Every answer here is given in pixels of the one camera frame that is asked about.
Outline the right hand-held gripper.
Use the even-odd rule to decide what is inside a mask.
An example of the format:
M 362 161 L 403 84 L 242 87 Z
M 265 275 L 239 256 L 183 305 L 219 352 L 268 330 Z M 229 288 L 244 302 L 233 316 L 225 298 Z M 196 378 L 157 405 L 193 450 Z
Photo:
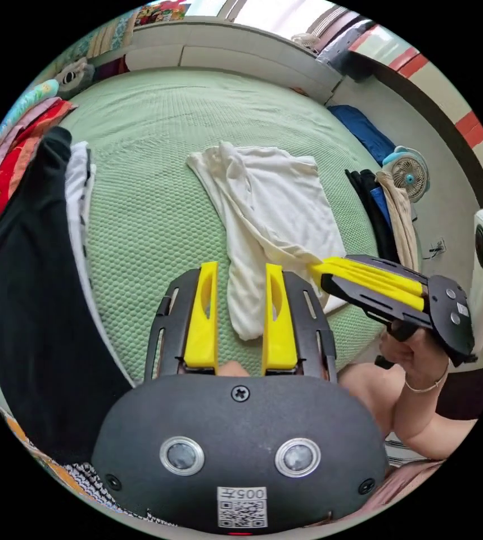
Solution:
M 454 280 L 368 255 L 331 257 L 309 273 L 321 290 L 383 323 L 398 341 L 425 329 L 453 366 L 476 360 L 467 295 Z

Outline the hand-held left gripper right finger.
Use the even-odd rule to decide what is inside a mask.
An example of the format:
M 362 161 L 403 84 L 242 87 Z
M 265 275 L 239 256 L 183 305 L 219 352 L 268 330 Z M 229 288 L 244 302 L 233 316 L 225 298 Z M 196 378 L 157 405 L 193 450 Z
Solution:
M 282 267 L 265 266 L 263 369 L 294 370 L 298 356 Z

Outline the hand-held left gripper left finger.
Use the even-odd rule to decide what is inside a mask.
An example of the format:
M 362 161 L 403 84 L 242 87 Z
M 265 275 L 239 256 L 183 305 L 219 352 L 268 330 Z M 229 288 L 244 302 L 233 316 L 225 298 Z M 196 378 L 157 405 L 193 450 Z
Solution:
M 188 368 L 218 366 L 218 263 L 200 267 L 184 350 Z

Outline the person's right hand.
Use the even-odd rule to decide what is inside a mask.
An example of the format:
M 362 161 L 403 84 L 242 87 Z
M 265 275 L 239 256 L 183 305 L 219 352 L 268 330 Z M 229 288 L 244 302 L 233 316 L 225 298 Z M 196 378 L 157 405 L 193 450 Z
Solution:
M 405 371 L 406 382 L 415 392 L 441 386 L 448 375 L 449 357 L 422 328 L 404 342 L 399 342 L 385 331 L 380 340 L 380 352 L 385 360 Z

